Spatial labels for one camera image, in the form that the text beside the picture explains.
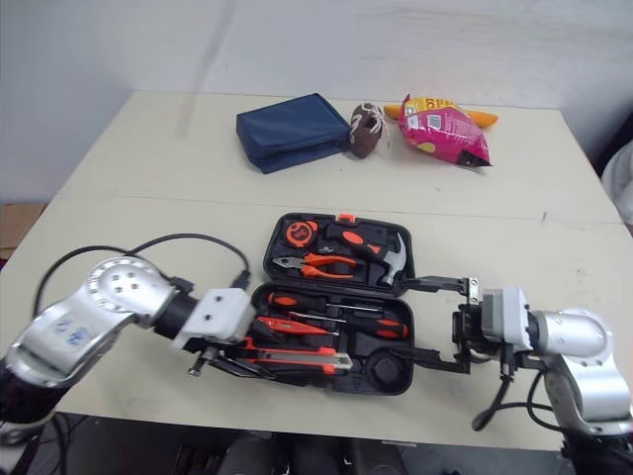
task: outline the table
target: table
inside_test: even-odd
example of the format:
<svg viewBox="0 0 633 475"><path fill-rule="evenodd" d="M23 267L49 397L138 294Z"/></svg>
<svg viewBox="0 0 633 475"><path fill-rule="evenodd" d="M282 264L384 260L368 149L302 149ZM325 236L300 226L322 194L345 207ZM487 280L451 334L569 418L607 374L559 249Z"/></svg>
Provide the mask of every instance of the table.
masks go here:
<svg viewBox="0 0 633 475"><path fill-rule="evenodd" d="M267 280L261 259L279 216L351 212L399 223L413 235L418 275L478 276L484 287L520 284L535 309L586 306L615 330L616 360L629 384L628 335L633 240L553 110L482 108L499 115L487 132L494 166L466 170L405 146L390 126L365 160L335 155L262 175L234 133L235 114L281 98L135 93L96 141L0 273L0 344L28 323L47 267L80 245L131 247L174 232L228 239L248 255L250 290ZM350 117L355 101L331 101ZM234 255L204 242L166 243L146 254L162 269L207 288L226 286ZM51 303L73 291L109 254L59 270ZM416 343L451 354L457 296L404 295ZM138 328L59 404L63 411L224 428L325 433L419 442L556 449L559 435L520 410L499 413L483 432L472 417L488 406L498 365L472 375L416 368L398 397L333 393L231 377L207 368L192 378L193 356ZM507 399L524 400L533 373L517 375ZM538 398L545 399L539 391Z"/></svg>

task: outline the tool kit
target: tool kit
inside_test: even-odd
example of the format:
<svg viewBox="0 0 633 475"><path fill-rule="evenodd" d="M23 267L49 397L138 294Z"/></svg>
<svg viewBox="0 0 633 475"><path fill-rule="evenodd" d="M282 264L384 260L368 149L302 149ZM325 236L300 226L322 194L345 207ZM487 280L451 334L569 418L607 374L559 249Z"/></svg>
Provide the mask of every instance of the tool kit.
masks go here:
<svg viewBox="0 0 633 475"><path fill-rule="evenodd" d="M264 257L272 282L255 290L248 363L275 381L334 391L398 395L412 364L413 315L398 299L415 275L402 226L351 215L292 213L277 223Z"/></svg>

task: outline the claw hammer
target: claw hammer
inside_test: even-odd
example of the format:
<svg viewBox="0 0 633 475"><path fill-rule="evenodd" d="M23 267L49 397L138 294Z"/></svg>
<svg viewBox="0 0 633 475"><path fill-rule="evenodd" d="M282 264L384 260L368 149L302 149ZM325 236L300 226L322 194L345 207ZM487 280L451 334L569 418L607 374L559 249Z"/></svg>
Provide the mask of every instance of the claw hammer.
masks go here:
<svg viewBox="0 0 633 475"><path fill-rule="evenodd" d="M349 245L358 254L374 262L386 264L389 270L381 281L390 286L394 285L396 274L403 270L407 263L407 247L400 233L398 233L398 252L387 250L386 246L371 243L359 233L339 225L327 226L325 237L340 240Z"/></svg>

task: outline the screwdriver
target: screwdriver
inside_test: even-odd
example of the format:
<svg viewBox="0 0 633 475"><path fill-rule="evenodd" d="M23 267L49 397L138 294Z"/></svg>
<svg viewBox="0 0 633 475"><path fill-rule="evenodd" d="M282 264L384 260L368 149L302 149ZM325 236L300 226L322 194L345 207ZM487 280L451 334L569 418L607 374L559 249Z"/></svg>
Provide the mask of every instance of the screwdriver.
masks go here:
<svg viewBox="0 0 633 475"><path fill-rule="evenodd" d="M365 312L382 313L380 309L371 307L355 307L352 305L328 304L325 297L314 298L298 294L286 294L281 292L271 292L268 296L268 303L274 307L284 310L314 310L325 313L326 307L337 307L339 309L363 310Z"/></svg>
<svg viewBox="0 0 633 475"><path fill-rule="evenodd" d="M301 322L295 322L293 320L274 319L272 317L257 317L257 320L266 324L275 332L291 334L334 334L338 336L337 332L328 332L320 327L302 324Z"/></svg>
<svg viewBox="0 0 633 475"><path fill-rule="evenodd" d="M317 315L299 314L297 312L289 312L291 317L300 317L303 319L326 320L329 322L339 322L347 325L351 329L358 332L372 334L388 339L405 339L408 336L408 327L405 324L396 322L395 320L373 320L359 319L351 317L347 320L331 319L330 317L321 317Z"/></svg>

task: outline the navy blue pouch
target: navy blue pouch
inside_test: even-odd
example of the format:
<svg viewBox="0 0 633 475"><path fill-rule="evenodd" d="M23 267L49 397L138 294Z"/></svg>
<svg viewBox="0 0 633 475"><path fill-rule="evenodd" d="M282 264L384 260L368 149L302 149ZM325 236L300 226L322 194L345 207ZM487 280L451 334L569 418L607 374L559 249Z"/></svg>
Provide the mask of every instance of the navy blue pouch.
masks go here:
<svg viewBox="0 0 633 475"><path fill-rule="evenodd" d="M349 149L349 125L320 95L237 114L237 136L264 173Z"/></svg>

